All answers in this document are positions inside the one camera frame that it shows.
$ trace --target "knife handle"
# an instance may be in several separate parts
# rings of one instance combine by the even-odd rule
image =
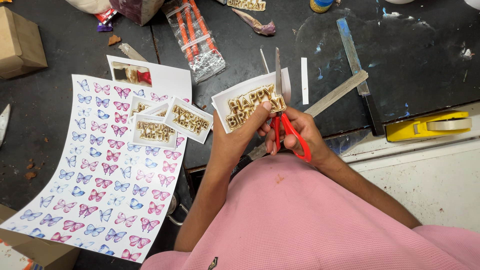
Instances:
[[[385,135],[384,126],[382,126],[382,121],[380,120],[380,115],[378,114],[377,107],[373,101],[371,94],[361,97],[363,101],[363,106],[367,112],[368,124],[372,127],[372,135],[375,137],[381,137]]]
[[[244,158],[240,159],[235,168],[233,168],[232,174],[230,175],[230,181],[232,181],[233,177],[235,177],[237,173],[239,173],[243,168],[247,167],[247,165],[252,162],[253,160],[250,158],[249,155],[246,155]]]

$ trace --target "pink t-shirt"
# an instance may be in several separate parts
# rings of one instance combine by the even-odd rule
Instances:
[[[141,270],[480,269],[480,234],[413,230],[290,154],[261,158],[233,179],[192,252],[167,251]]]

